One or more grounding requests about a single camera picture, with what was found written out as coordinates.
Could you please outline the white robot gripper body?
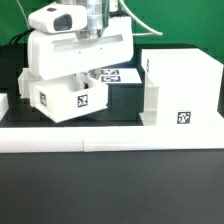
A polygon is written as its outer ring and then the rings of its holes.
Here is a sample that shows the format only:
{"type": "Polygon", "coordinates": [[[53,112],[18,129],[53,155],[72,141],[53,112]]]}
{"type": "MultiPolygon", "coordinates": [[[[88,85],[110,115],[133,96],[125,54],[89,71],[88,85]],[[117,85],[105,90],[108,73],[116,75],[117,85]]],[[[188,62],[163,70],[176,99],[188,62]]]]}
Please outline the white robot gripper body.
{"type": "Polygon", "coordinates": [[[33,31],[28,39],[28,66],[43,80],[130,61],[133,56],[131,18],[113,17],[103,36],[77,40],[75,33],[33,31]]]}

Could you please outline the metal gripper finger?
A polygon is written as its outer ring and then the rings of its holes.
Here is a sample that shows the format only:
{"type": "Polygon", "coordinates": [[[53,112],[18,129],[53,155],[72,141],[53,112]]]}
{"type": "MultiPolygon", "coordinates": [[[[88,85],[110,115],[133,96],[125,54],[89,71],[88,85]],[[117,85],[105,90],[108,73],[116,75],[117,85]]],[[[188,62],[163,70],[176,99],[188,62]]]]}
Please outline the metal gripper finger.
{"type": "Polygon", "coordinates": [[[99,79],[100,74],[96,71],[89,71],[85,74],[86,80],[84,82],[84,88],[88,89],[99,79]]]}
{"type": "Polygon", "coordinates": [[[78,74],[73,75],[74,87],[76,91],[81,91],[84,89],[84,82],[78,74]]]}

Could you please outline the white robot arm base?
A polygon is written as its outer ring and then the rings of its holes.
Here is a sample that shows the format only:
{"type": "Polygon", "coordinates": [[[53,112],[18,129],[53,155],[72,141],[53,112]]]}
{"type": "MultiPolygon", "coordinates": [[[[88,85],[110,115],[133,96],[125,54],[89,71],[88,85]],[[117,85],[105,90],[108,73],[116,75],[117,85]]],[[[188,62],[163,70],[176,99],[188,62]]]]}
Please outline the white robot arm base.
{"type": "Polygon", "coordinates": [[[79,5],[87,9],[87,25],[76,31],[79,39],[100,38],[109,25],[110,0],[56,0],[63,5],[79,5]]]}

